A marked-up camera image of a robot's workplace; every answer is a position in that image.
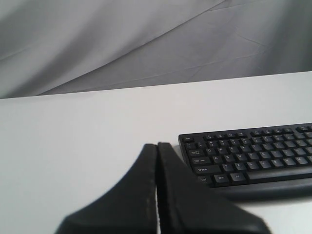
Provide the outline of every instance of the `black key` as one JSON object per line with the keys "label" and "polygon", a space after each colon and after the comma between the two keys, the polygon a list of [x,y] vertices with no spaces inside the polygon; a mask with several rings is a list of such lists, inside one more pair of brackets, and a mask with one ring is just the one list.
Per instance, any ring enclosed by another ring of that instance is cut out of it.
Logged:
{"label": "black key", "polygon": [[226,137],[227,137],[227,138],[235,138],[235,137],[236,137],[236,134],[235,134],[235,133],[227,133],[227,134],[226,134]]}
{"label": "black key", "polygon": [[204,152],[202,150],[189,150],[189,156],[192,157],[204,157]]}
{"label": "black key", "polygon": [[284,138],[285,138],[286,140],[294,140],[293,134],[285,134],[285,135],[284,135]]}
{"label": "black key", "polygon": [[312,155],[312,147],[306,148],[306,151],[308,152],[309,155]]}
{"label": "black key", "polygon": [[293,130],[291,128],[284,128],[285,133],[293,133]]}
{"label": "black key", "polygon": [[237,154],[236,158],[237,158],[238,162],[247,162],[247,158],[246,158],[245,154]]}
{"label": "black key", "polygon": [[235,162],[235,159],[234,159],[233,155],[225,155],[224,156],[224,160],[226,162]]}
{"label": "black key", "polygon": [[284,146],[284,144],[282,142],[275,142],[275,143],[273,143],[273,145],[278,150],[281,150],[281,149],[285,148],[285,146]]}
{"label": "black key", "polygon": [[206,143],[204,141],[201,141],[201,140],[197,142],[197,146],[200,149],[206,149],[207,148]]}
{"label": "black key", "polygon": [[294,153],[291,150],[282,150],[285,157],[293,157]]}
{"label": "black key", "polygon": [[251,142],[249,139],[247,139],[247,138],[241,139],[241,142],[242,142],[243,145],[251,145],[251,143],[252,143],[252,142]]}
{"label": "black key", "polygon": [[273,142],[273,138],[271,136],[263,136],[262,139],[265,143],[271,143]]}
{"label": "black key", "polygon": [[223,164],[222,165],[224,172],[233,172],[234,168],[232,164]]}
{"label": "black key", "polygon": [[230,146],[229,150],[230,150],[231,154],[238,154],[239,153],[239,150],[236,146]]}
{"label": "black key", "polygon": [[305,156],[305,155],[307,155],[307,153],[303,149],[300,149],[300,148],[294,149],[294,152],[298,156]]}
{"label": "black key", "polygon": [[244,134],[243,132],[239,132],[237,133],[238,137],[247,137],[246,134]]}
{"label": "black key", "polygon": [[214,140],[214,139],[215,139],[215,136],[214,136],[214,135],[211,135],[211,134],[208,134],[208,135],[204,136],[204,139],[205,139],[205,141]]}
{"label": "black key", "polygon": [[260,152],[259,154],[262,157],[262,159],[269,159],[269,158],[271,158],[271,155],[269,154],[269,152]]}
{"label": "black key", "polygon": [[283,133],[283,129],[277,128],[277,129],[274,129],[273,132],[275,134],[282,134]]}
{"label": "black key", "polygon": [[250,150],[250,148],[248,147],[248,145],[241,145],[239,148],[240,148],[240,151],[241,151],[242,153],[250,153],[250,152],[251,152],[251,150]]}
{"label": "black key", "polygon": [[269,161],[259,161],[259,164],[262,169],[271,168],[271,164],[269,163]]}
{"label": "black key", "polygon": [[225,147],[218,148],[217,151],[220,155],[227,155],[228,154],[228,151],[226,150]]}
{"label": "black key", "polygon": [[242,173],[231,173],[230,177],[233,185],[246,184],[246,178]]}
{"label": "black key", "polygon": [[308,162],[306,161],[306,159],[304,157],[295,157],[297,163],[299,165],[305,165],[308,164]]}
{"label": "black key", "polygon": [[307,146],[307,144],[304,140],[296,140],[296,143],[299,147]]}
{"label": "black key", "polygon": [[257,162],[247,162],[248,171],[256,171],[259,170],[259,166]]}
{"label": "black key", "polygon": [[229,143],[228,143],[227,140],[220,140],[220,141],[219,141],[219,144],[220,144],[221,147],[223,147],[223,146],[229,146]]}
{"label": "black key", "polygon": [[259,156],[257,153],[248,153],[248,158],[250,161],[256,161],[259,160]]}
{"label": "black key", "polygon": [[253,150],[254,152],[260,152],[260,151],[262,151],[263,149],[262,149],[261,145],[252,145],[252,150]]}
{"label": "black key", "polygon": [[250,133],[253,137],[259,137],[262,135],[262,131],[253,131]]}
{"label": "black key", "polygon": [[213,187],[214,183],[213,181],[211,180],[210,176],[207,175],[207,176],[199,176],[198,177],[198,180],[206,185],[208,185],[209,187]]}
{"label": "black key", "polygon": [[214,175],[214,181],[215,181],[215,186],[229,186],[230,181],[228,179],[228,176],[226,174],[222,175]]}
{"label": "black key", "polygon": [[218,143],[216,141],[210,140],[210,141],[208,141],[208,146],[210,148],[216,148],[216,147],[218,147]]}
{"label": "black key", "polygon": [[223,160],[222,160],[221,156],[213,156],[212,159],[213,159],[213,162],[215,164],[222,164],[223,163]]}
{"label": "black key", "polygon": [[272,154],[272,156],[273,156],[274,158],[283,157],[282,154],[281,154],[279,151],[271,151],[270,153]]}
{"label": "black key", "polygon": [[194,142],[194,139],[192,137],[186,136],[186,137],[183,138],[183,142],[184,143]]}
{"label": "black key", "polygon": [[261,140],[261,138],[259,138],[259,137],[253,137],[253,138],[252,138],[252,142],[253,142],[254,144],[261,144],[261,143],[262,143],[262,140]]}
{"label": "black key", "polygon": [[275,136],[273,136],[273,138],[274,138],[275,141],[284,141],[283,136],[275,135]]}
{"label": "black key", "polygon": [[273,160],[271,160],[271,163],[272,163],[273,166],[276,167],[276,168],[284,167],[284,164],[283,164],[282,161],[279,160],[279,159],[273,159]]}
{"label": "black key", "polygon": [[221,169],[218,165],[211,165],[211,166],[195,167],[194,172],[198,175],[216,174],[216,173],[221,173]]}
{"label": "black key", "polygon": [[307,159],[312,162],[312,156],[307,156]]}
{"label": "black key", "polygon": [[262,144],[265,150],[274,150],[274,147],[270,143]]}
{"label": "black key", "polygon": [[312,133],[309,132],[309,133],[304,133],[304,135],[306,136],[306,138],[312,138]]}
{"label": "black key", "polygon": [[216,151],[214,149],[206,149],[206,154],[208,156],[214,156],[216,155]]}
{"label": "black key", "polygon": [[301,140],[301,139],[305,139],[306,137],[302,134],[302,133],[297,133],[294,135],[296,137],[296,139]]}
{"label": "black key", "polygon": [[303,179],[312,176],[312,167],[281,168],[268,171],[247,172],[250,183]]}
{"label": "black key", "polygon": [[196,145],[195,145],[195,143],[186,143],[185,144],[185,148],[187,150],[195,150],[196,149]]}
{"label": "black key", "polygon": [[296,130],[300,133],[303,133],[303,132],[309,131],[309,128],[306,126],[302,126],[302,127],[297,127]]}
{"label": "black key", "polygon": [[293,143],[292,141],[285,141],[284,142],[285,145],[288,147],[288,148],[296,148],[297,146],[295,145],[295,143]]}
{"label": "black key", "polygon": [[216,135],[216,138],[219,139],[219,140],[221,140],[221,139],[224,139],[224,138],[225,138],[225,135],[222,134],[222,133],[219,133],[219,134]]}
{"label": "black key", "polygon": [[236,170],[238,170],[238,171],[245,171],[246,170],[246,166],[242,162],[235,163],[235,167],[236,167]]}
{"label": "black key", "polygon": [[208,157],[194,157],[192,158],[193,164],[211,164],[210,158]]}
{"label": "black key", "polygon": [[292,158],[283,158],[283,161],[288,167],[293,167],[296,165],[296,163],[294,162]]}
{"label": "black key", "polygon": [[231,143],[232,146],[240,145],[239,144],[239,140],[237,140],[237,139],[231,139],[230,143]]}
{"label": "black key", "polygon": [[263,133],[265,135],[271,135],[271,134],[273,134],[273,131],[272,130],[264,130]]}

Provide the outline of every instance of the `white table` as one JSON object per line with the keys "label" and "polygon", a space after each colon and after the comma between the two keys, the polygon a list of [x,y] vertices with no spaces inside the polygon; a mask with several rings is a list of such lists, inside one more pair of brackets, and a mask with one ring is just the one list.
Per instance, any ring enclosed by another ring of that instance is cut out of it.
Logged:
{"label": "white table", "polygon": [[[312,122],[312,72],[0,100],[0,233],[51,234],[108,191],[146,142]],[[312,198],[240,204],[310,234]]]}

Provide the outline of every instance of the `keyboard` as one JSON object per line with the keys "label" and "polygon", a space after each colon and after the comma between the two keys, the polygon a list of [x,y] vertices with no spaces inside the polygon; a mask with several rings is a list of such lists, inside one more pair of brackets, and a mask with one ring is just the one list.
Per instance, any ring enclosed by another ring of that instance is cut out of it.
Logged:
{"label": "keyboard", "polygon": [[312,123],[179,135],[186,165],[230,200],[312,195]]}

